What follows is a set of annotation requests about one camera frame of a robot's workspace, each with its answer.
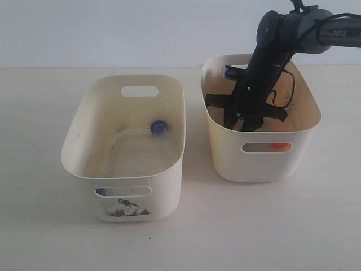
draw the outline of plastic storage basket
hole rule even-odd
[[[167,123],[176,160],[166,164],[149,127]],[[104,221],[170,215],[181,193],[186,137],[181,84],[165,75],[116,75],[83,96],[61,152],[64,168]]]
[[[231,94],[235,81],[222,77],[224,66],[247,65],[251,56],[225,55],[208,61],[203,67],[201,79],[203,96]],[[213,165],[225,179],[235,182],[272,182],[288,178],[297,169],[321,121],[321,113],[297,67],[290,62],[286,69],[294,74],[296,87],[292,103],[287,108],[289,116],[284,123],[265,118],[265,124],[257,131],[240,132],[239,121],[230,130],[222,126],[223,109],[204,105]],[[292,76],[283,73],[274,87],[278,93],[276,105],[283,106],[289,101],[292,86]],[[267,102],[272,103],[272,98],[271,94]]]

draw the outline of tabletop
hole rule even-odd
[[[322,121],[294,175],[259,184],[215,172],[200,67],[0,69],[0,270],[359,270],[361,65],[298,68]],[[136,73],[183,84],[181,199],[160,221],[102,222],[60,152],[87,88]]]

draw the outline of bin handle hole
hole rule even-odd
[[[159,89],[155,86],[123,86],[120,93],[125,97],[156,97]]]
[[[248,153],[280,153],[287,152],[293,148],[289,142],[270,142],[270,143],[246,143],[242,146],[243,152]]]
[[[148,186],[133,187],[109,187],[97,188],[95,194],[100,197],[117,197],[117,198],[134,198],[140,196],[148,196],[152,193],[152,189]]]

